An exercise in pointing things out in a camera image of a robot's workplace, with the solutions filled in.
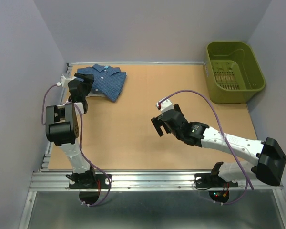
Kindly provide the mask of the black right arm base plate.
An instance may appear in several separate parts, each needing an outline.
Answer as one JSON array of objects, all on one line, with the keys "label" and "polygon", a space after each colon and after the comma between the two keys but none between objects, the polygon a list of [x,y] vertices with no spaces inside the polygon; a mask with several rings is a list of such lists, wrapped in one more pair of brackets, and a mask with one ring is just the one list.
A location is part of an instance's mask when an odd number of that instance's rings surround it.
[{"label": "black right arm base plate", "polygon": [[197,173],[195,174],[194,187],[198,190],[209,190],[212,188],[228,188],[238,187],[238,183],[232,181],[224,181],[219,176],[213,176],[211,173]]}]

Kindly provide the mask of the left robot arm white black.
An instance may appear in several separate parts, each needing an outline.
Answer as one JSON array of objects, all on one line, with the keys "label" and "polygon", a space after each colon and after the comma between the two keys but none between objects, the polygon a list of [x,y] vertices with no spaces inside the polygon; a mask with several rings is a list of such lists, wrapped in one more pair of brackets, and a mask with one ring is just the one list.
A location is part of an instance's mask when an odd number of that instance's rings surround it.
[{"label": "left robot arm white black", "polygon": [[72,186],[91,188],[96,184],[93,167],[84,159],[78,141],[80,128],[77,116],[88,111],[86,96],[94,82],[92,74],[76,73],[73,78],[61,76],[60,81],[53,87],[63,87],[69,90],[70,96],[66,103],[43,107],[42,124],[45,126],[49,142],[59,146],[72,166],[72,174],[66,177]]}]

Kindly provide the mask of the white shirt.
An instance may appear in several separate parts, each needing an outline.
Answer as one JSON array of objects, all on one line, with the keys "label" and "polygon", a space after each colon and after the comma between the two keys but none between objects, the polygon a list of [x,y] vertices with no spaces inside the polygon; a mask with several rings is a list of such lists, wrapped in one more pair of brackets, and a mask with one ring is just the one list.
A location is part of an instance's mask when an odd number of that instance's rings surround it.
[{"label": "white shirt", "polygon": [[102,93],[89,92],[86,97],[105,97]]}]

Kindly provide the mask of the blue checkered long sleeve shirt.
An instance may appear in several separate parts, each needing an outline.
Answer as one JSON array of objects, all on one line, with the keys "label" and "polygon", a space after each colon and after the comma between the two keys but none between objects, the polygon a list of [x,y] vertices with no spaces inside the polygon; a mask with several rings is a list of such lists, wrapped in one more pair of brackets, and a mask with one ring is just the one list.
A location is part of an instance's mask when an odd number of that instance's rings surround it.
[{"label": "blue checkered long sleeve shirt", "polygon": [[102,93],[111,102],[116,102],[126,81],[126,72],[119,67],[95,64],[92,67],[79,68],[77,73],[93,74],[94,82],[91,92]]}]

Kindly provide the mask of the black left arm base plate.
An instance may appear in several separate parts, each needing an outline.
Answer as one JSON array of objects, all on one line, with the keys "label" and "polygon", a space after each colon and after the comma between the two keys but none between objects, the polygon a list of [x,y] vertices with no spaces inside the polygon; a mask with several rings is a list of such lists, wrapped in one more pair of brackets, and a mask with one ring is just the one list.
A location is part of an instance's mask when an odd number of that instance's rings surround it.
[{"label": "black left arm base plate", "polygon": [[107,177],[104,174],[88,174],[88,173],[72,173],[67,174],[66,178],[69,180],[69,189],[108,189],[110,187]]}]

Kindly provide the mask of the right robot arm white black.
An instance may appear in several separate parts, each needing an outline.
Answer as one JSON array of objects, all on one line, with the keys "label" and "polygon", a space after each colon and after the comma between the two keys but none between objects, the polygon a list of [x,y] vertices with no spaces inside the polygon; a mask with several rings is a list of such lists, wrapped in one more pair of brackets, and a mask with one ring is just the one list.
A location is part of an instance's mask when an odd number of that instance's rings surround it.
[{"label": "right robot arm white black", "polygon": [[286,155],[279,143],[245,139],[200,122],[188,122],[178,104],[167,104],[161,114],[151,119],[159,136],[173,134],[190,146],[215,149],[241,158],[240,162],[217,162],[211,170],[210,182],[221,186],[239,179],[254,179],[270,186],[279,186],[286,165]]}]

